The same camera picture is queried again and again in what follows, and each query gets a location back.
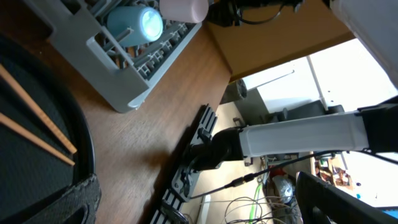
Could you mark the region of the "pink cup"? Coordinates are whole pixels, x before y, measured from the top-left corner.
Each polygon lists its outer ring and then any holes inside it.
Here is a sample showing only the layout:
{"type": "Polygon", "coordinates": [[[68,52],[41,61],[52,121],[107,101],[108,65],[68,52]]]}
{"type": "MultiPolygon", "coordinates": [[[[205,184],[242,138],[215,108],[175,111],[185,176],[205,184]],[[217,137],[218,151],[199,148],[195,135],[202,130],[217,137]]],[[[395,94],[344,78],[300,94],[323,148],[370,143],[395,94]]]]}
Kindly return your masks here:
{"type": "Polygon", "coordinates": [[[161,15],[168,20],[199,23],[209,10],[208,0],[160,0],[161,15]]]}

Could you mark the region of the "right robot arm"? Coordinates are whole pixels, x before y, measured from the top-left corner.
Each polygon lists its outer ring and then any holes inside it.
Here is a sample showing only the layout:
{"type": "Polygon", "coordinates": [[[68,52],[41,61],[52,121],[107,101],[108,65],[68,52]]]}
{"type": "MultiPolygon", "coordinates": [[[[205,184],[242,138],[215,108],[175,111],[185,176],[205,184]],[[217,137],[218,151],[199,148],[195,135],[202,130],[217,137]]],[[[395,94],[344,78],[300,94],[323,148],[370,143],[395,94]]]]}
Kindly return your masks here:
{"type": "MultiPolygon", "coordinates": [[[[366,47],[397,83],[397,1],[324,0],[329,9],[366,47]]],[[[247,157],[316,151],[395,152],[397,99],[354,112],[229,128],[211,135],[199,129],[199,144],[183,157],[188,171],[217,168],[247,157]]]]}

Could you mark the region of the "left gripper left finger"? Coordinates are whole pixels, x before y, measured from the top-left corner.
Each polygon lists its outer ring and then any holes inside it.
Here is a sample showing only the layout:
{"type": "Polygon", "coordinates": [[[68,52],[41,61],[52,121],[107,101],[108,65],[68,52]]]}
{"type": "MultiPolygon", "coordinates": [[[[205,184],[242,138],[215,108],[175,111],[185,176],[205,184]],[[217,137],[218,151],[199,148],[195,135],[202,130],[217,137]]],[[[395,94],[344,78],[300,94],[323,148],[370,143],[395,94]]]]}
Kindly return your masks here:
{"type": "Polygon", "coordinates": [[[94,224],[100,200],[99,180],[96,174],[91,174],[25,223],[94,224]]]}

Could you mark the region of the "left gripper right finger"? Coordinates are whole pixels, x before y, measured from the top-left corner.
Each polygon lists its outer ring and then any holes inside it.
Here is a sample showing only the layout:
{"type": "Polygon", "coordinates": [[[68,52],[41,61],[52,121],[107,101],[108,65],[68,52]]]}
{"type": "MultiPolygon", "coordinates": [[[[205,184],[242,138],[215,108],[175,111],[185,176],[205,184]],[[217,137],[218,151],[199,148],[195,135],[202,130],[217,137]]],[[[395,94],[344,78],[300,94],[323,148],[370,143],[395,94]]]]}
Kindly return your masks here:
{"type": "Polygon", "coordinates": [[[295,197],[304,223],[397,223],[397,218],[307,172],[297,174],[295,197]]]}

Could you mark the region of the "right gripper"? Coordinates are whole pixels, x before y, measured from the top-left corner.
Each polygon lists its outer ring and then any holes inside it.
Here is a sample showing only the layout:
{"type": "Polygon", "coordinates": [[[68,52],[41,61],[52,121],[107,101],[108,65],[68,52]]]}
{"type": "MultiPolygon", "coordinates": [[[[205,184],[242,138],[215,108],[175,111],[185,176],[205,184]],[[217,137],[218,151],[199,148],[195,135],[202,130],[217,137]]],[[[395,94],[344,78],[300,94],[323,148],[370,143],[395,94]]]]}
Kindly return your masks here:
{"type": "Polygon", "coordinates": [[[220,27],[261,25],[275,20],[283,8],[297,12],[304,0],[220,0],[209,6],[206,21],[220,27]]]}

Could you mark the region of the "blue cup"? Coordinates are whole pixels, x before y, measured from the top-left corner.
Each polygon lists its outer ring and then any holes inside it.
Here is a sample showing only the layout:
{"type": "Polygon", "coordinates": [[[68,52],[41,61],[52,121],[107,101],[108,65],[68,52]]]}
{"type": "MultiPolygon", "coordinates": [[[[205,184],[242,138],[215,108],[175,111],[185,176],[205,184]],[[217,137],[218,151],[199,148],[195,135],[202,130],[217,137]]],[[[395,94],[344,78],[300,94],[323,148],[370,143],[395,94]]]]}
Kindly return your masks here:
{"type": "Polygon", "coordinates": [[[115,37],[131,28],[133,32],[120,45],[133,47],[148,44],[160,38],[164,25],[157,10],[144,6],[116,7],[108,14],[106,27],[115,37]]]}

